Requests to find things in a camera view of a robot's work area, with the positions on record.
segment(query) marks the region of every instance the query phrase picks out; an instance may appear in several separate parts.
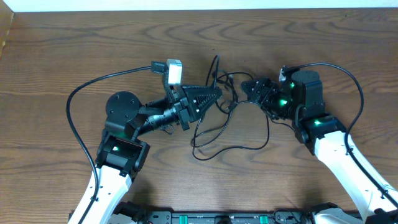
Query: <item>wooden surface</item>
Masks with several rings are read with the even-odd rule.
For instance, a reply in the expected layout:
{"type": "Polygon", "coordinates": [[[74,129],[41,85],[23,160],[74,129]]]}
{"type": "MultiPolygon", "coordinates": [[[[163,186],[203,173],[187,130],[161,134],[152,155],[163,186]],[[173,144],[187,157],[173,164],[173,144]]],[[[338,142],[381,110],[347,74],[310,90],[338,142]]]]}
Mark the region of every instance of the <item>wooden surface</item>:
{"type": "Polygon", "coordinates": [[[11,11],[11,9],[6,5],[6,3],[0,0],[0,58],[2,48],[6,44],[13,17],[14,13],[11,11]]]}
{"type": "MultiPolygon", "coordinates": [[[[222,69],[274,80],[283,65],[324,61],[347,68],[365,94],[352,131],[356,145],[398,186],[397,37],[396,9],[18,13],[0,61],[0,222],[65,223],[91,175],[67,123],[69,93],[100,75],[168,58],[179,58],[183,82],[197,85],[204,84],[215,54],[222,69]]],[[[316,70],[328,110],[348,125],[359,106],[356,87],[337,70],[316,70]]],[[[92,155],[106,100],[121,90],[143,103],[165,95],[160,77],[149,72],[104,80],[77,94],[72,116],[92,155]]],[[[224,119],[212,108],[201,129],[224,119]]],[[[261,211],[322,202],[355,209],[333,174],[286,127],[271,124],[271,140],[261,151],[232,150],[208,162],[191,155],[194,127],[142,137],[151,149],[124,200],[174,210],[261,211]]],[[[260,146],[265,138],[264,114],[254,105],[239,106],[226,132],[203,153],[260,146]]]]}

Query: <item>white background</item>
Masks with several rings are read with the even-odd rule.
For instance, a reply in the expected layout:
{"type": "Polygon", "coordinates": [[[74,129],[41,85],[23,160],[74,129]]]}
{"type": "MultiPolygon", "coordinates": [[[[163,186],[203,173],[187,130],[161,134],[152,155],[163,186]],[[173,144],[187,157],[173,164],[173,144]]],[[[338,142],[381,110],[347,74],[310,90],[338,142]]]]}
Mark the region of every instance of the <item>white background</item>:
{"type": "Polygon", "coordinates": [[[14,12],[398,7],[398,0],[4,0],[4,2],[14,12]]]}

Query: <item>green light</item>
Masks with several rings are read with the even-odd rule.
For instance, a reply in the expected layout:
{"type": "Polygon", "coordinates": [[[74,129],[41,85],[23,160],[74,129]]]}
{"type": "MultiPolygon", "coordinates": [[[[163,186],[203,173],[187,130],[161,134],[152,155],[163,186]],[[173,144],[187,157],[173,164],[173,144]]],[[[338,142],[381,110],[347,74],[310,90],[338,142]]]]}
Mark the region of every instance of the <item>green light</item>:
{"type": "Polygon", "coordinates": [[[281,106],[285,105],[286,103],[287,103],[286,100],[280,100],[280,105],[281,105],[281,106]]]}

